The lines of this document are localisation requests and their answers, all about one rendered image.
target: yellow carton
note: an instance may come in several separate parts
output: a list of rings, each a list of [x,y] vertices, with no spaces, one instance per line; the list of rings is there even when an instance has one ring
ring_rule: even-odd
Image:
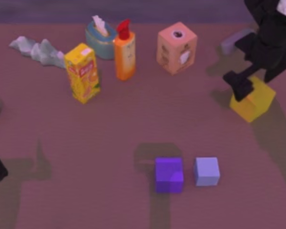
[[[276,96],[276,92],[256,76],[252,76],[250,81],[254,91],[240,102],[233,95],[230,102],[230,108],[249,123],[266,113]]]
[[[64,59],[73,97],[85,104],[100,91],[94,50],[81,43]]]

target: orange bottle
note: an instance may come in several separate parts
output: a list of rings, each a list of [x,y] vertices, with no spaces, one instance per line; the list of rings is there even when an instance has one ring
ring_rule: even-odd
[[[129,23],[130,20],[125,20],[118,26],[113,41],[116,76],[123,81],[135,73],[135,34],[129,31]]]

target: red bottle cap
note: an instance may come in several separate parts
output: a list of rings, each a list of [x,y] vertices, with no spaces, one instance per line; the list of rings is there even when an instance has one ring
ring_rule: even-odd
[[[130,20],[127,19],[125,21],[122,21],[119,25],[118,28],[116,29],[117,32],[119,33],[119,38],[121,40],[127,40],[130,37],[129,33],[129,23]]]

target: purple cube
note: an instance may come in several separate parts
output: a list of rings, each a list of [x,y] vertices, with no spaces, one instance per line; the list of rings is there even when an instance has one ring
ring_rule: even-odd
[[[157,193],[182,192],[184,175],[180,157],[158,157],[155,167]]]
[[[196,186],[216,186],[220,178],[217,158],[196,158],[194,175],[196,179]]]

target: pink box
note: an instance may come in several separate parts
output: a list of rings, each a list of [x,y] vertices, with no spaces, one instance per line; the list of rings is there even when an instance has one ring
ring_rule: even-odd
[[[157,62],[172,75],[195,61],[197,35],[178,22],[158,33]]]

